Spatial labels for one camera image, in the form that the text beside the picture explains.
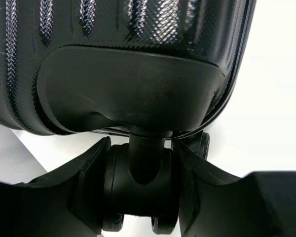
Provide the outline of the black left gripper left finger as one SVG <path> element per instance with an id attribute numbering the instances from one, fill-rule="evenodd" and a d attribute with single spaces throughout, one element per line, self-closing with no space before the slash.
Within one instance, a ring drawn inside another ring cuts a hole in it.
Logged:
<path id="1" fill-rule="evenodd" d="M 98 237 L 108 137 L 28 183 L 0 182 L 0 237 Z"/>

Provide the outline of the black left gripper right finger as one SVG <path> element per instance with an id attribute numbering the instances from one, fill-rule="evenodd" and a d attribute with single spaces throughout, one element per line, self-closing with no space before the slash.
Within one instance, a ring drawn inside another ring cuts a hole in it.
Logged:
<path id="1" fill-rule="evenodd" d="M 234 176 L 174 143 L 184 237 L 296 237 L 296 171 Z"/>

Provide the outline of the black suitcase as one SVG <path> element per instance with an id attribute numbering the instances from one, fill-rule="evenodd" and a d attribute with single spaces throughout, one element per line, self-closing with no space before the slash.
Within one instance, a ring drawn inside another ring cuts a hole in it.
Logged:
<path id="1" fill-rule="evenodd" d="M 0 125 L 129 137 L 105 154 L 101 231 L 179 217 L 166 140 L 203 131 L 233 91 L 254 0 L 0 0 Z"/>

